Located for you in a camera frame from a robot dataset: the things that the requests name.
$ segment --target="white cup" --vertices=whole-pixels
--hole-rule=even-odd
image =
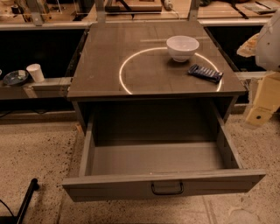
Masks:
[[[26,70],[28,71],[28,73],[31,75],[31,77],[34,79],[35,82],[41,82],[45,80],[40,64],[29,65],[26,68]]]

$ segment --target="drawer handle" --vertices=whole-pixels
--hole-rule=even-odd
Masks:
[[[151,190],[155,195],[176,195],[184,192],[184,185],[183,183],[180,183],[180,189],[176,192],[157,192],[154,184],[151,184]]]

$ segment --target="open drawer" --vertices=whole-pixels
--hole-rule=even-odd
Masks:
[[[97,101],[73,201],[244,193],[263,170],[244,169],[211,98]]]

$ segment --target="speckled floor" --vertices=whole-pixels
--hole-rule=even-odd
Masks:
[[[0,118],[0,199],[17,214],[36,178],[40,188],[24,223],[279,224],[280,115],[256,130],[244,129],[242,122],[242,115],[228,119],[234,144],[246,167],[267,172],[248,193],[74,203],[61,182],[79,170],[84,136],[75,114],[9,114]]]

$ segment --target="tabletop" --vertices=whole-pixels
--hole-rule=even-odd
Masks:
[[[187,62],[174,61],[166,40],[186,35],[199,41]],[[219,84],[193,77],[198,64],[224,73]],[[70,100],[103,97],[172,97],[243,95],[216,45],[197,21],[92,24],[68,96]]]

